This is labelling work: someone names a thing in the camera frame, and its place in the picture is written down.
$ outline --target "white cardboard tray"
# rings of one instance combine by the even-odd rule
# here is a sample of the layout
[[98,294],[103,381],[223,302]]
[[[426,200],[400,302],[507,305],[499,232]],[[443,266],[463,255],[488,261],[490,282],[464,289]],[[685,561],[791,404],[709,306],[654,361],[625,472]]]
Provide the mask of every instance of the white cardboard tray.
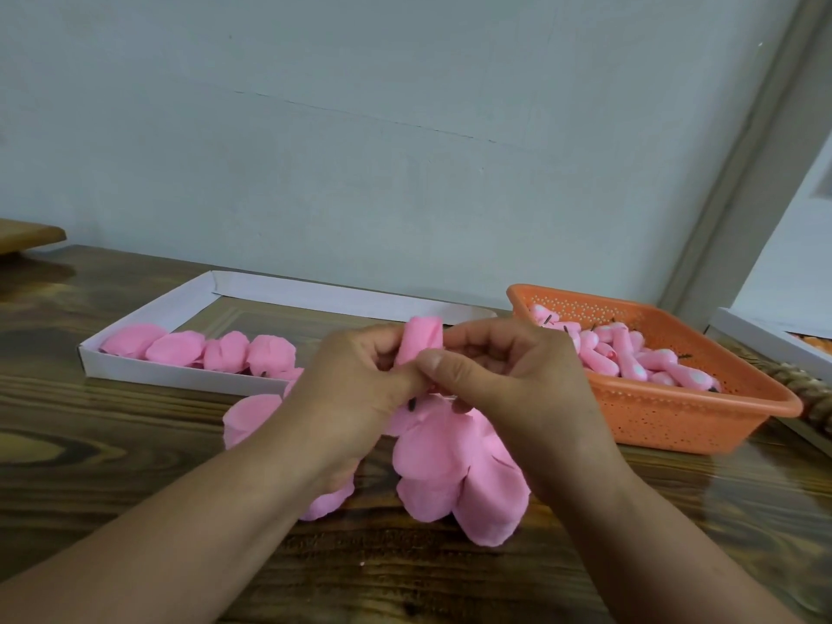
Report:
[[806,333],[800,325],[772,322],[733,309],[717,309],[711,326],[741,344],[780,363],[794,364],[809,374],[832,384],[832,356],[806,344],[790,333],[832,338],[832,330]]
[[78,353],[84,372],[88,377],[181,387],[203,392],[241,396],[283,393],[287,382],[277,378],[211,372],[196,367],[173,367],[115,357],[98,350],[107,337],[127,325],[156,324],[173,331],[223,296],[398,322],[406,322],[415,316],[437,316],[442,318],[444,324],[454,325],[471,319],[496,316],[488,309],[465,304],[272,278],[254,273],[209,271],[145,304],[139,310],[81,342]]

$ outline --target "perforated basket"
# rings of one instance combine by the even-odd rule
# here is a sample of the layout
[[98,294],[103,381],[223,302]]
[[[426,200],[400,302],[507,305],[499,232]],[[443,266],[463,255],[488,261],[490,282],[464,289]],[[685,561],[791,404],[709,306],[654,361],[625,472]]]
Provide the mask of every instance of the perforated basket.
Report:
[[685,364],[719,379],[722,393],[642,383],[588,373],[592,391],[617,442],[690,453],[727,453],[768,419],[800,415],[800,400],[715,341],[656,307],[532,284],[507,290],[514,315],[533,322],[528,307],[542,304],[584,328],[614,318],[639,330],[649,348],[689,354]]

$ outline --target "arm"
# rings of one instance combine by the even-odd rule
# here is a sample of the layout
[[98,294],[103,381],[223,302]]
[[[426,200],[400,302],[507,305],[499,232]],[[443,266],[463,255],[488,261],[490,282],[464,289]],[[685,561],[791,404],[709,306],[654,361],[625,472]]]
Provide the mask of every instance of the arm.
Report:
[[354,471],[426,385],[390,372],[401,328],[327,338],[279,411],[234,449],[0,585],[9,624],[218,618],[319,494]]
[[489,418],[619,622],[799,621],[630,469],[565,334],[494,319],[445,344],[419,366]]

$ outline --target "pile of pink petals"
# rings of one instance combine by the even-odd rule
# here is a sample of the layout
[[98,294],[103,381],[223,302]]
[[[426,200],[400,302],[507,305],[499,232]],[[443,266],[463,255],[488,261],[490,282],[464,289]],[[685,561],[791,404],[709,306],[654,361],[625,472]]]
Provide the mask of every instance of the pile of pink petals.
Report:
[[647,348],[644,335],[629,330],[622,322],[584,330],[577,322],[560,321],[557,313],[540,304],[533,304],[529,312],[539,326],[566,332],[584,367],[591,372],[702,392],[722,391],[719,381],[708,373],[680,364],[671,349]]
[[[405,326],[396,364],[425,348],[442,348],[439,318],[413,318]],[[415,398],[393,415],[385,432],[396,436],[393,468],[404,509],[422,522],[448,514],[471,541],[497,546],[520,524],[529,488],[494,428],[477,410],[454,413],[435,394]]]
[[[295,386],[296,381],[297,378],[289,381],[289,384],[286,385],[283,392],[284,398],[292,391],[292,387]],[[280,408],[282,403],[283,399],[277,394],[258,394],[257,396],[250,396],[238,401],[222,417],[222,439],[225,448],[231,449],[235,444],[239,444],[248,438]],[[321,495],[312,502],[312,505],[307,508],[300,520],[315,521],[324,515],[333,513],[354,492],[354,478],[350,477],[349,481],[339,490],[334,493]]]
[[282,378],[290,381],[300,376],[295,367],[296,349],[275,335],[257,335],[254,341],[239,330],[219,339],[205,339],[193,330],[168,333],[155,324],[125,326],[110,335],[101,345],[102,353],[180,367],[200,367],[212,372],[255,377]]

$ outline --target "person's right hand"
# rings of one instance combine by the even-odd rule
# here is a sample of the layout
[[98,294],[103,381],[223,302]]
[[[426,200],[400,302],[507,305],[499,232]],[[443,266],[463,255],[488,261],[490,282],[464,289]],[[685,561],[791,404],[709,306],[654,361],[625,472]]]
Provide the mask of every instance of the person's right hand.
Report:
[[456,411],[491,421],[533,490],[621,459],[567,334],[494,318],[449,328],[443,342],[419,354],[419,369],[458,397]]

